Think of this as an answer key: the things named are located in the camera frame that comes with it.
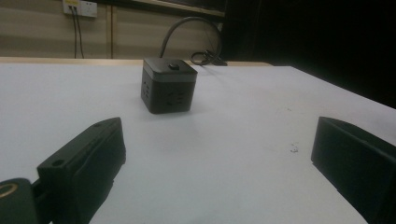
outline black plastic part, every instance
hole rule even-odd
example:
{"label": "black plastic part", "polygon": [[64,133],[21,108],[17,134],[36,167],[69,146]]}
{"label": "black plastic part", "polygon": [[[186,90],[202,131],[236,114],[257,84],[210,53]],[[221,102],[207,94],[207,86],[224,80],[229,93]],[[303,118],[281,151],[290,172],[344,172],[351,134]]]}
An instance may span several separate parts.
{"label": "black plastic part", "polygon": [[89,223],[124,163],[120,118],[92,125],[43,161],[37,171],[41,188],[50,192],[53,223]]}
{"label": "black plastic part", "polygon": [[41,224],[29,180],[10,179],[0,183],[0,223]]}
{"label": "black plastic part", "polygon": [[145,59],[141,98],[153,114],[189,111],[196,77],[197,72],[181,60]]}
{"label": "black plastic part", "polygon": [[369,223],[396,223],[396,147],[352,124],[319,118],[311,160]]}

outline wall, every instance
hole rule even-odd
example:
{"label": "wall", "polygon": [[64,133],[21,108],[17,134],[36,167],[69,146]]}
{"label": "wall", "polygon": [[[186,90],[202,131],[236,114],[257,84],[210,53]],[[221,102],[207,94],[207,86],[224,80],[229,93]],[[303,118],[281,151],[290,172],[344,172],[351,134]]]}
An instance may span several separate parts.
{"label": "wall", "polygon": [[[166,32],[180,19],[98,5],[96,19],[80,17],[85,58],[156,57]],[[202,23],[186,23],[175,30],[164,56],[188,59],[197,50],[212,49],[213,39]],[[73,20],[63,14],[62,1],[1,0],[0,57],[74,58]]]}

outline dark background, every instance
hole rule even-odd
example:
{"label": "dark background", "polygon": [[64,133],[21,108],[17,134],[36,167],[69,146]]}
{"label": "dark background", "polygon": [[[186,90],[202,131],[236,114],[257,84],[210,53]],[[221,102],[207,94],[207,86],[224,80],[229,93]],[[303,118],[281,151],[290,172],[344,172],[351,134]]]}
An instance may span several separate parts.
{"label": "dark background", "polygon": [[396,5],[380,0],[229,0],[225,60],[291,65],[396,108]]}

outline white table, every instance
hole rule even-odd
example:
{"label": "white table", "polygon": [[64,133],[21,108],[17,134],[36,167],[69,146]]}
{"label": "white table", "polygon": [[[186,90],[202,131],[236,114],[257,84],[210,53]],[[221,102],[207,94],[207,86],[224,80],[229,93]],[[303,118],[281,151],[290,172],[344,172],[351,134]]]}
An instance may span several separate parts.
{"label": "white table", "polygon": [[127,162],[92,224],[365,223],[312,165],[318,117],[396,145],[396,111],[291,67],[194,67],[191,111],[150,114],[141,65],[0,63],[0,180],[121,117]]}

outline small black box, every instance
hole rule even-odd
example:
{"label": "small black box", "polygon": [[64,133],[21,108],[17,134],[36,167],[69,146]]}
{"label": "small black box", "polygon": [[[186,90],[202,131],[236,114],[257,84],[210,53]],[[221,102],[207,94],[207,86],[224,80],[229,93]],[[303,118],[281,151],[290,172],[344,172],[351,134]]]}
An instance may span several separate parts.
{"label": "small black box", "polygon": [[181,60],[147,58],[141,97],[153,114],[189,111],[197,72]]}
{"label": "small black box", "polygon": [[368,223],[396,223],[395,146],[321,117],[311,160]]}

